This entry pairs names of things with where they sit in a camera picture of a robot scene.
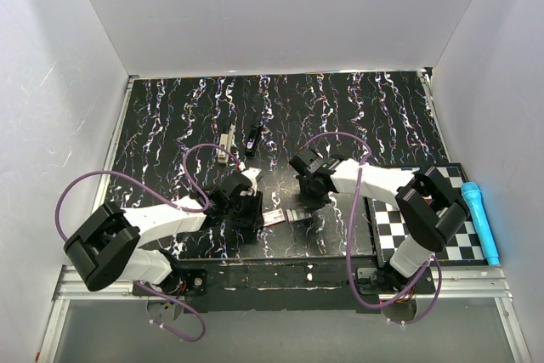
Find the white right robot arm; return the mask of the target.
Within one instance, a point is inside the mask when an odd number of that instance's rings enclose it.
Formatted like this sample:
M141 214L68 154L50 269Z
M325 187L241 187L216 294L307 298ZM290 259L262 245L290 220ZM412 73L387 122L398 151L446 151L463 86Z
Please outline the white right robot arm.
M373 286L404 292L430 256L446 245L469 218L459 191L434 166L417 170L375 167L342 156L323 157L303 148L289 161L297 173L299 198L310 211L331 202L329 195L352 194L399 211L408 236L371 278Z

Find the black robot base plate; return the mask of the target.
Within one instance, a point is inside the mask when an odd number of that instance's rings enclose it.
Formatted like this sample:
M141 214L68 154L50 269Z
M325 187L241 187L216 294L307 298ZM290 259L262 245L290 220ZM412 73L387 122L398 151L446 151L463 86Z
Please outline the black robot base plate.
M344 258L183 260L154 290L201 313L224 311L354 310Z

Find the staple box tray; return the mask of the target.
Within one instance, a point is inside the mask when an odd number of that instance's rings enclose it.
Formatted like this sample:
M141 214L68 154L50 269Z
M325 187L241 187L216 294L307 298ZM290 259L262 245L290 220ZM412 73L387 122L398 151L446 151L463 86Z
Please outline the staple box tray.
M305 219L313 218L313 214L304 209L287 209L285 210L286 219L289 223L296 223Z

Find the white red staple box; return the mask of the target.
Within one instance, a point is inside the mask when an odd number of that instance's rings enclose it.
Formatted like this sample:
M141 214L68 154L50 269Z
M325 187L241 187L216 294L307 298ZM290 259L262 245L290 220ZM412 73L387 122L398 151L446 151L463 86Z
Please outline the white red staple box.
M283 223L286 220L282 209L276 209L263 214L263 226L269 227L272 225Z

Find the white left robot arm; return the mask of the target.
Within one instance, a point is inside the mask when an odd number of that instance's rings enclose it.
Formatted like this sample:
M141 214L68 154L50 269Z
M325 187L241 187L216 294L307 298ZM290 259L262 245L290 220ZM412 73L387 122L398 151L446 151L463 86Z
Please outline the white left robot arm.
M161 205L122 209L114 202L98 207L70 237L64 252L87 289L97 292L119 279L142 281L164 295L188 288L181 263L153 241L178 235L196 237L204 230L227 228L252 232L264 223L259 168L235 171L206 190L210 206L185 196Z

